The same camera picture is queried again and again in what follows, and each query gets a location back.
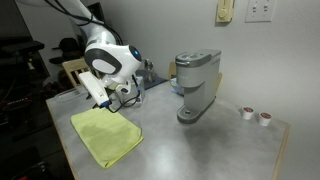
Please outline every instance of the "yellow microfiber towel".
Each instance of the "yellow microfiber towel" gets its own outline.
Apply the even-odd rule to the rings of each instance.
[[[107,109],[96,108],[73,115],[71,123],[104,168],[110,167],[143,140],[141,128]]]

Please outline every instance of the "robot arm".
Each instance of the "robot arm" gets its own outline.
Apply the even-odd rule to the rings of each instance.
[[[94,69],[105,74],[102,79],[97,79],[90,72],[81,73],[80,80],[89,90],[98,106],[108,106],[108,96],[105,87],[119,84],[125,88],[130,82],[130,76],[139,68],[141,55],[130,45],[116,45],[116,40],[111,32],[97,20],[79,0],[18,0],[21,3],[33,6],[51,6],[68,15],[79,26],[84,39],[87,39],[85,61]]]

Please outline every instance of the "white coffee pod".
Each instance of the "white coffee pod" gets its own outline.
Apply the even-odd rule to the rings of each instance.
[[[269,113],[260,113],[259,114],[259,119],[258,119],[258,123],[261,126],[268,126],[270,121],[271,121],[272,116]]]
[[[243,119],[250,120],[253,113],[254,113],[254,110],[250,107],[243,107],[242,108],[242,118]]]

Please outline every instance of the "silver coffee maker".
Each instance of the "silver coffee maker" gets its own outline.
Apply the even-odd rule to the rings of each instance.
[[[201,49],[176,56],[177,83],[184,88],[181,123],[195,123],[216,97],[221,51]]]

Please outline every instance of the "gray table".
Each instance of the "gray table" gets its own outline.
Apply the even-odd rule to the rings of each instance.
[[[144,140],[108,169],[102,168],[70,123],[93,100],[71,91],[47,100],[75,179],[277,179],[289,125],[273,119],[268,127],[243,120],[240,107],[216,99],[193,125],[177,121],[183,98],[163,83],[146,91],[140,108],[120,113],[142,128]]]

